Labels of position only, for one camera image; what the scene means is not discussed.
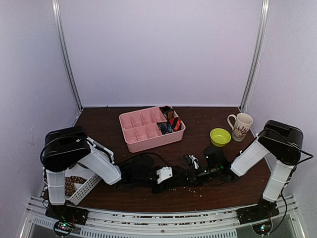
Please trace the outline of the black necktie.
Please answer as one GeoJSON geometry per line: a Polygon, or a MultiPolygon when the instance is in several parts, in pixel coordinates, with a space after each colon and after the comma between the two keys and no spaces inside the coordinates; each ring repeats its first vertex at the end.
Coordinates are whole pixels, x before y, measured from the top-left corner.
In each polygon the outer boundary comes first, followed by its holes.
{"type": "Polygon", "coordinates": [[[176,173],[167,180],[167,188],[174,189],[178,187],[198,187],[204,183],[199,180],[195,173],[176,173]]]}

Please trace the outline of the white perforated plastic basket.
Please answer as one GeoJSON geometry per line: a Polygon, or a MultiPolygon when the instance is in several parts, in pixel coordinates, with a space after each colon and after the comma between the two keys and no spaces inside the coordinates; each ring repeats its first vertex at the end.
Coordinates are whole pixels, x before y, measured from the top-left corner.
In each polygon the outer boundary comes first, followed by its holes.
{"type": "Polygon", "coordinates": [[[114,164],[114,153],[96,141],[92,143],[91,153],[75,163],[82,167],[81,176],[86,182],[81,186],[76,184],[77,190],[72,196],[65,195],[66,201],[74,205],[78,205],[101,180],[109,185],[121,180],[120,169],[114,164]]]}

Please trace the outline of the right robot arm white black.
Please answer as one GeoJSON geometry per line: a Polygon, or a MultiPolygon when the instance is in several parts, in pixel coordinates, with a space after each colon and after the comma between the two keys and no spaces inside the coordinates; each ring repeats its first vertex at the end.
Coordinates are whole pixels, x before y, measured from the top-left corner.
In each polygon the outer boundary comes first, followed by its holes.
{"type": "Polygon", "coordinates": [[[206,169],[200,166],[195,156],[185,155],[183,158],[191,168],[187,179],[196,185],[213,178],[235,182],[264,157],[273,155],[277,162],[258,205],[254,207],[254,215],[264,219],[273,211],[273,204],[281,196],[296,167],[302,163],[301,155],[307,155],[308,160],[313,158],[312,154],[302,149],[303,140],[304,134],[299,128],[269,120],[254,140],[231,162],[223,151],[214,145],[205,148],[204,156],[208,163],[206,169]]]}

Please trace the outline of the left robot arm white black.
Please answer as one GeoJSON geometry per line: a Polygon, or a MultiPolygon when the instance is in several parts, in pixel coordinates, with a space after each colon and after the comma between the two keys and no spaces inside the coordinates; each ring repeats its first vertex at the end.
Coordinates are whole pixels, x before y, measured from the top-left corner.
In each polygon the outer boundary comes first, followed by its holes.
{"type": "Polygon", "coordinates": [[[82,168],[90,176],[98,176],[117,190],[135,187],[150,188],[153,193],[178,186],[185,172],[181,167],[172,166],[166,160],[163,167],[154,166],[154,153],[141,153],[124,162],[116,162],[114,153],[91,137],[80,126],[48,132],[40,161],[44,167],[52,212],[60,220],[71,216],[66,206],[66,191],[70,189],[73,173],[82,168]]]}

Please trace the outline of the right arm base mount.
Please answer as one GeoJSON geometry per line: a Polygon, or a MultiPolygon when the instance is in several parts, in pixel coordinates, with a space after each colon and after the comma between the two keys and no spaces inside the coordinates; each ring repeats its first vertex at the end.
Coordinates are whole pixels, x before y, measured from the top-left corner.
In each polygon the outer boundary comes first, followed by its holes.
{"type": "Polygon", "coordinates": [[[238,209],[236,213],[241,225],[267,220],[271,216],[277,216],[280,214],[278,208],[275,205],[272,208],[260,205],[244,207],[238,209]]]}

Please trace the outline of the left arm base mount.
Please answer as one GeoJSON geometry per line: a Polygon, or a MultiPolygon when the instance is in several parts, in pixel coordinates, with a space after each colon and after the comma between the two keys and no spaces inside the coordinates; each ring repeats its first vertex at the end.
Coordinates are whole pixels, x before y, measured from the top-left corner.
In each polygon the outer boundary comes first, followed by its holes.
{"type": "Polygon", "coordinates": [[[45,215],[56,220],[76,225],[85,225],[89,211],[87,209],[68,207],[68,206],[52,206],[47,208],[45,215]]]}

